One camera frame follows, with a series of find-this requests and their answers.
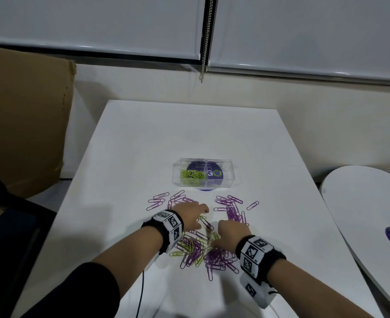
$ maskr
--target black chair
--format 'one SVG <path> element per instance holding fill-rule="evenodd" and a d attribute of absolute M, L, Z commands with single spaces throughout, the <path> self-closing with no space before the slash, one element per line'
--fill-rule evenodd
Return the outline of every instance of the black chair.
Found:
<path fill-rule="evenodd" d="M 0 317 L 10 317 L 56 213 L 7 192 L 0 181 Z"/>

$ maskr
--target plastic box compartment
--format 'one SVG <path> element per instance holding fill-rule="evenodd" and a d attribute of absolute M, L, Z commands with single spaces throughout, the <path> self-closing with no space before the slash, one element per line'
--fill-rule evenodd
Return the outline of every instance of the plastic box compartment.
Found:
<path fill-rule="evenodd" d="M 173 164 L 173 183 L 180 187 L 231 187 L 234 180 L 229 159 L 182 158 Z"/>

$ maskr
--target black cable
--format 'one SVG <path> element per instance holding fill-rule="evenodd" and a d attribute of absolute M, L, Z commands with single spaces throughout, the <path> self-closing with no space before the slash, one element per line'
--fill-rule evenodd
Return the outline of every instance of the black cable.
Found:
<path fill-rule="evenodd" d="M 139 300 L 138 312 L 136 313 L 136 318 L 138 318 L 138 316 L 139 316 L 139 309 L 141 308 L 142 295 L 143 295 L 143 283 L 144 282 L 145 282 L 145 270 L 142 271 L 142 291 L 141 291 L 141 298 Z"/>

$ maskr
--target wall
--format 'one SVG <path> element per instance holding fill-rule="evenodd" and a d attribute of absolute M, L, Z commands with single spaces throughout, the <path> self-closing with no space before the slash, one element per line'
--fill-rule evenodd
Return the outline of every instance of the wall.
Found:
<path fill-rule="evenodd" d="M 201 84 L 198 76 L 77 65 L 62 176 L 77 170 L 108 99 L 277 109 L 312 176 L 343 165 L 390 173 L 390 87 L 224 74 Z"/>

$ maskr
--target cardboard box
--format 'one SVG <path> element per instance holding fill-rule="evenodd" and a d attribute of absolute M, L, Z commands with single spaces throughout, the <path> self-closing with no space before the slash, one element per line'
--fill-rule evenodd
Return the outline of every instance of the cardboard box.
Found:
<path fill-rule="evenodd" d="M 59 180 L 74 62 L 0 48 L 0 179 L 20 197 Z"/>

